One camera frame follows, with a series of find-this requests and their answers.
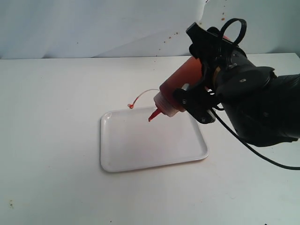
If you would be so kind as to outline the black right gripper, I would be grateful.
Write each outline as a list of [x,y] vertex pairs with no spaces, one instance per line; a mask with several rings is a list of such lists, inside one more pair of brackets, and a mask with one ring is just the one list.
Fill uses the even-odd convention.
[[200,74],[202,77],[185,90],[177,88],[173,92],[174,99],[199,123],[213,123],[216,118],[212,108],[219,110],[218,104],[222,104],[225,110],[236,110],[239,103],[233,100],[219,98],[213,93],[217,92],[217,78],[225,78],[229,66],[232,64],[233,52],[246,56],[238,44],[246,34],[246,27],[241,27],[240,33],[231,41],[225,38],[223,27],[218,30],[210,27],[207,30],[201,28],[196,22],[186,29],[186,34],[192,41],[189,51],[195,59],[201,62]]

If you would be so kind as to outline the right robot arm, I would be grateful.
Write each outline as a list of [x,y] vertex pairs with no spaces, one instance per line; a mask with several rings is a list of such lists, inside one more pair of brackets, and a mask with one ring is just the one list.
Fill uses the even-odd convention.
[[173,97],[198,122],[211,123],[212,112],[223,106],[236,134],[257,147],[294,142],[300,137],[300,77],[277,76],[268,66],[256,66],[239,47],[247,29],[241,20],[235,41],[224,38],[225,30],[187,29],[189,51],[202,64],[202,77],[187,90],[176,89]]

